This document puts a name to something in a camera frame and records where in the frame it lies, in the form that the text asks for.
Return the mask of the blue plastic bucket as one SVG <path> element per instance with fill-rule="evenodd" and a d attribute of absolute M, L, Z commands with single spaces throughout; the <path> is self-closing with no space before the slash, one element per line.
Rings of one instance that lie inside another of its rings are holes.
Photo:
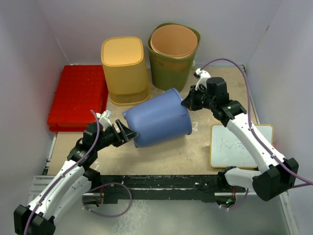
<path fill-rule="evenodd" d="M 148 147 L 192 134 L 192 122 L 177 89 L 135 105 L 123 112 L 130 129 L 139 133 L 134 139 L 137 148 Z"/>

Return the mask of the red plastic tray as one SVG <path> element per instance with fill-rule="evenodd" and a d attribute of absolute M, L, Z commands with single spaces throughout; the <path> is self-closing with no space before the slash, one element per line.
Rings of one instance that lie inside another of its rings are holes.
<path fill-rule="evenodd" d="M 82 132 L 105 111 L 108 88 L 101 65 L 65 65 L 48 115 L 52 132 Z"/>

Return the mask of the yellow ribbed waste basket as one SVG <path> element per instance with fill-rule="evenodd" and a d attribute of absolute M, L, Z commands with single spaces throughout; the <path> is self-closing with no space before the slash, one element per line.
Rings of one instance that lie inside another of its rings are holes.
<path fill-rule="evenodd" d="M 101 62 L 111 102 L 132 106 L 150 97 L 150 81 L 142 41 L 135 36 L 109 38 L 102 43 Z"/>

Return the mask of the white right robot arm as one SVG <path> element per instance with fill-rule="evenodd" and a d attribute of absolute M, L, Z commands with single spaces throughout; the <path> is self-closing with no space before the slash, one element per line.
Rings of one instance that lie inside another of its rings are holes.
<path fill-rule="evenodd" d="M 214 118 L 241 141 L 258 167 L 255 171 L 229 166 L 220 171 L 217 180 L 220 190 L 252 189 L 260 199 L 269 201 L 294 187 L 298 162 L 294 158 L 285 158 L 266 140 L 241 103 L 229 98 L 223 78 L 199 78 L 181 104 L 190 111 L 211 110 Z"/>

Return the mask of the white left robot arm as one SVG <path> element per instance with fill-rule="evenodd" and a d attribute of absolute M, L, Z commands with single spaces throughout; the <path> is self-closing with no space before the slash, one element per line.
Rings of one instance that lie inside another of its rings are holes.
<path fill-rule="evenodd" d="M 52 235 L 61 216 L 87 191 L 99 190 L 100 173 L 90 166 L 99 150 L 119 147 L 133 140 L 138 132 L 120 120 L 104 128 L 99 121 L 90 123 L 71 149 L 61 170 L 28 205 L 14 211 L 14 228 L 18 235 Z"/>

